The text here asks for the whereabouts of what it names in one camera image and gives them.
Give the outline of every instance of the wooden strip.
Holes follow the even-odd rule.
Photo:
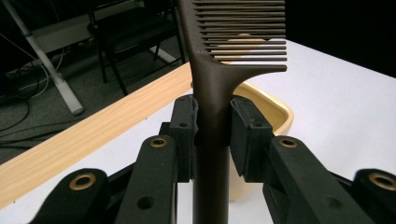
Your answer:
[[[80,161],[191,88],[186,63],[0,166],[0,208]]]

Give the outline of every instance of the black chair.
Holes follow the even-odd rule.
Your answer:
[[[180,58],[177,60],[181,59],[183,63],[186,62],[173,0],[143,0],[144,7],[134,7],[99,19],[95,16],[98,10],[129,1],[90,0],[88,6],[91,23],[87,28],[96,40],[104,82],[107,82],[105,67],[110,65],[124,95],[128,92],[120,77],[116,62],[157,46],[155,60],[160,43],[173,36],[177,38],[180,52]],[[105,63],[103,54],[106,55],[108,63]]]

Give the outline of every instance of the white table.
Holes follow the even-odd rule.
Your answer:
[[[396,174],[396,79],[288,42],[288,71],[249,80],[294,112],[299,138],[332,172],[353,178],[362,168]],[[168,121],[172,104],[0,211],[0,223],[26,223],[55,185],[81,168],[112,175],[133,162],[140,144]],[[178,223],[191,223],[191,184],[179,185]],[[230,203],[229,223],[272,223],[261,187]]]

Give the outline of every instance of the comb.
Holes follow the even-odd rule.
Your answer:
[[[287,67],[285,1],[178,0],[198,132],[193,223],[228,223],[230,102],[243,81]]]

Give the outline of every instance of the dark background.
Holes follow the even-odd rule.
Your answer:
[[[13,0],[29,29],[85,13],[81,0]],[[396,16],[390,0],[287,0],[289,40],[332,56],[396,77],[392,55],[396,50]],[[0,33],[20,47],[30,46],[0,4]],[[28,63],[30,59],[0,36],[0,74]]]

